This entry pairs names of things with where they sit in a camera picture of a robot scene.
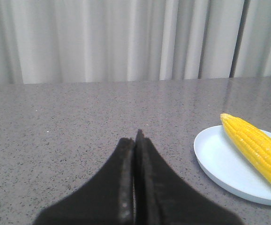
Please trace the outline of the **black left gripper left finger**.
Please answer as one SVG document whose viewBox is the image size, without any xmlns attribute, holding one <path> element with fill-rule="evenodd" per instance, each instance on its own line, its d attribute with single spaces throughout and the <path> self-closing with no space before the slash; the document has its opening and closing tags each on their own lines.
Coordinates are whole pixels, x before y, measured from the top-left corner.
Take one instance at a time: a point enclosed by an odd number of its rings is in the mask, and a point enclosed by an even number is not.
<svg viewBox="0 0 271 225">
<path fill-rule="evenodd" d="M 45 208 L 35 225 L 132 225 L 132 139 L 121 138 L 106 163 L 82 187 Z"/>
</svg>

